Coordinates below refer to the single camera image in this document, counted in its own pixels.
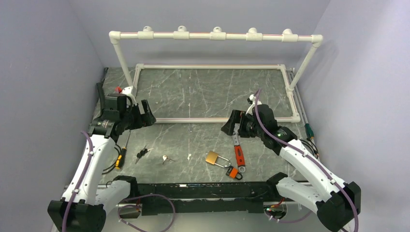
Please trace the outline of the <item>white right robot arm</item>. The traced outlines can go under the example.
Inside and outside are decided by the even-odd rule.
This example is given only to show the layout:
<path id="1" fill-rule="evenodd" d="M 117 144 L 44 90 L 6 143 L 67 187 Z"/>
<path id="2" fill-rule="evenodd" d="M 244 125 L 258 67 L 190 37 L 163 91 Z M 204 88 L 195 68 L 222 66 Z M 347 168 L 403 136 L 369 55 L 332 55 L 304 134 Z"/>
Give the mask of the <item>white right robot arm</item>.
<path id="1" fill-rule="evenodd" d="M 289 198 L 313 212 L 322 225 L 332 232 L 346 231 L 354 223 L 359 229 L 361 188 L 354 181 L 347 183 L 326 168 L 303 145 L 289 128 L 278 125 L 273 110 L 266 104 L 252 109 L 252 113 L 232 110 L 221 127 L 228 136 L 259 138 L 263 145 L 291 164 L 309 183 L 305 186 L 277 173 L 268 180 L 266 194 L 273 201 Z"/>

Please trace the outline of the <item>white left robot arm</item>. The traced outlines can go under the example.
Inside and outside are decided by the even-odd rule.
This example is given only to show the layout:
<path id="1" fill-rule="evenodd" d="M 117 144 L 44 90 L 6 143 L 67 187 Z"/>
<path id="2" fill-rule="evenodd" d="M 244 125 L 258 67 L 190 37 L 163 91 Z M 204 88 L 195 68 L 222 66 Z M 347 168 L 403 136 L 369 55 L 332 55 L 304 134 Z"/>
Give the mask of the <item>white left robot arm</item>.
<path id="1" fill-rule="evenodd" d="M 97 193 L 105 161 L 125 131 L 152 126 L 156 118 L 147 100 L 136 102 L 122 93 L 109 94 L 100 115 L 84 133 L 87 144 L 71 183 L 60 200 L 52 200 L 47 212 L 60 232 L 100 232 L 106 216 L 124 200 L 138 199 L 137 180 L 117 176 L 111 185 Z"/>

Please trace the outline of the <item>brass padlock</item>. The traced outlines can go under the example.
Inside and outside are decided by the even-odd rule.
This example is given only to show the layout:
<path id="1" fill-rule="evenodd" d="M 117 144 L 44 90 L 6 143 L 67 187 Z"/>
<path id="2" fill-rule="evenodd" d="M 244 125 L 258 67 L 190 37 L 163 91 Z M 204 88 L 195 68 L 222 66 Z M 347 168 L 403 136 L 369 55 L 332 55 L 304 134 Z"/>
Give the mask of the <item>brass padlock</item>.
<path id="1" fill-rule="evenodd" d="M 208 164 L 212 164 L 221 168 L 228 168 L 229 166 L 231 166 L 229 159 L 222 157 L 219 153 L 216 153 L 214 151 L 207 152 L 205 161 Z"/>

